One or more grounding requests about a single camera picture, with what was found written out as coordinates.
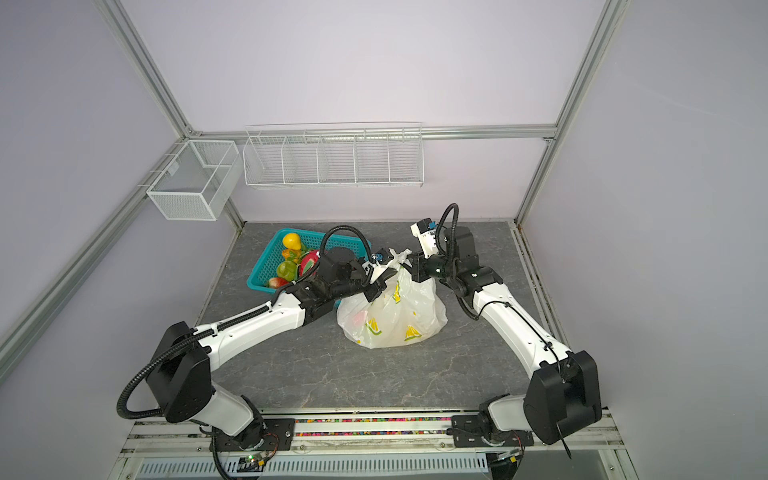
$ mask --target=white mesh basket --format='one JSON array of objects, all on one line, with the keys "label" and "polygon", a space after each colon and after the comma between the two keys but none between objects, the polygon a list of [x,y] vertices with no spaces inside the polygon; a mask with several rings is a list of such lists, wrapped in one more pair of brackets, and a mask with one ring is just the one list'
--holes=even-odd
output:
[{"label": "white mesh basket", "polygon": [[188,140],[147,195],[168,220],[216,220],[242,173],[233,141]]},{"label": "white mesh basket", "polygon": [[254,188],[420,186],[420,126],[254,131],[243,146],[245,183]]}]

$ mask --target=plastic bag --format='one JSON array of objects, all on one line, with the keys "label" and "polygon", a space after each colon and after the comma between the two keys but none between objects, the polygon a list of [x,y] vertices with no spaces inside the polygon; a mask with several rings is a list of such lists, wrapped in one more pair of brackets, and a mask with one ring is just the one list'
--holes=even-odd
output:
[{"label": "plastic bag", "polygon": [[336,320],[346,338],[370,349],[418,343],[435,335],[448,322],[445,305],[435,294],[435,279],[411,280],[404,262],[411,250],[390,250],[397,268],[386,289],[372,302],[359,293],[341,301]]}]

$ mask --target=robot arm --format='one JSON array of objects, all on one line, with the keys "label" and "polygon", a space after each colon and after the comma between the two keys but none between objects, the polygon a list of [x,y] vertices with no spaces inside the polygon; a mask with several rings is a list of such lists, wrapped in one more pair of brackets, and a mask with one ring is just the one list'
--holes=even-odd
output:
[{"label": "robot arm", "polygon": [[[327,239],[337,230],[358,234],[371,263],[342,247],[325,251]],[[468,315],[493,325],[531,378],[524,396],[502,396],[482,404],[478,414],[482,430],[476,433],[493,442],[500,432],[527,430],[551,444],[599,420],[600,393],[592,358],[586,352],[573,353],[525,312],[501,277],[479,264],[469,230],[458,226],[449,230],[424,219],[412,226],[412,232],[423,249],[410,257],[414,281],[436,278],[451,288]],[[443,249],[441,243],[451,248]],[[364,293],[372,301],[395,272],[389,268],[393,258],[384,249],[372,255],[367,241],[352,227],[329,230],[321,250],[324,254],[315,266],[278,290],[271,301],[194,329],[184,322],[170,326],[153,362],[123,391],[118,414],[128,419],[162,415],[168,422],[202,422],[241,449],[258,446],[269,435],[259,410],[249,399],[212,383],[211,372],[271,336],[320,318],[337,299]],[[143,379],[160,408],[132,412],[127,399]]]},{"label": "robot arm", "polygon": [[451,209],[455,223],[458,206],[453,204],[439,223],[425,218],[411,226],[422,246],[422,252],[411,258],[412,278],[417,282],[436,278],[451,288],[465,313],[496,329],[531,379],[524,396],[483,403],[478,414],[481,430],[473,433],[488,443],[510,430],[533,431],[546,444],[564,442],[565,436],[601,418],[597,366],[589,354],[573,353],[544,330],[501,277],[480,265],[468,228],[442,225]]}]

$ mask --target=marble surface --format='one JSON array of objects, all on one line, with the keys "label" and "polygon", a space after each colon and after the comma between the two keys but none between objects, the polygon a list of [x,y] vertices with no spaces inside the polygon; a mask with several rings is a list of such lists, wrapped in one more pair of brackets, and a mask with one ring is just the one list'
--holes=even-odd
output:
[{"label": "marble surface", "polygon": [[[504,222],[461,223],[472,229],[483,264],[502,276],[538,319],[533,295]],[[333,223],[247,223],[217,284],[203,323],[269,299],[246,285],[275,232],[284,227],[324,232]],[[359,223],[372,250],[417,250],[408,223]],[[452,292],[438,285],[449,319],[431,339],[410,346],[367,349],[345,336],[335,310],[309,325],[272,337],[232,358],[213,380],[260,408],[414,407],[476,409],[502,393],[525,393],[528,379],[515,354],[487,322],[469,319]]]}]

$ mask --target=fake fruit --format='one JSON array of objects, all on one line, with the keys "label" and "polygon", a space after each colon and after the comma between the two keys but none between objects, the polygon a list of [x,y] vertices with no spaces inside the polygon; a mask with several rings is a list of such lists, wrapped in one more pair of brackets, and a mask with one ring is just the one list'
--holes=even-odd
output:
[{"label": "fake fruit", "polygon": [[296,270],[298,265],[290,260],[286,260],[277,266],[277,276],[282,279],[293,282],[296,279]]},{"label": "fake fruit", "polygon": [[301,237],[299,237],[298,233],[288,233],[283,237],[283,245],[285,248],[301,251]]},{"label": "fake fruit", "polygon": [[312,250],[304,255],[304,258],[301,260],[301,265],[299,265],[299,276],[302,276],[304,272],[312,268],[312,265],[314,265],[319,258],[320,250]]},{"label": "fake fruit", "polygon": [[301,250],[291,250],[290,248],[286,248],[283,250],[283,258],[294,263],[299,263],[301,262]]},{"label": "fake fruit", "polygon": [[269,288],[280,288],[283,285],[287,285],[288,283],[290,282],[288,280],[285,280],[284,278],[280,278],[279,276],[273,276],[272,278],[270,278],[270,281],[267,282],[266,285]]}]

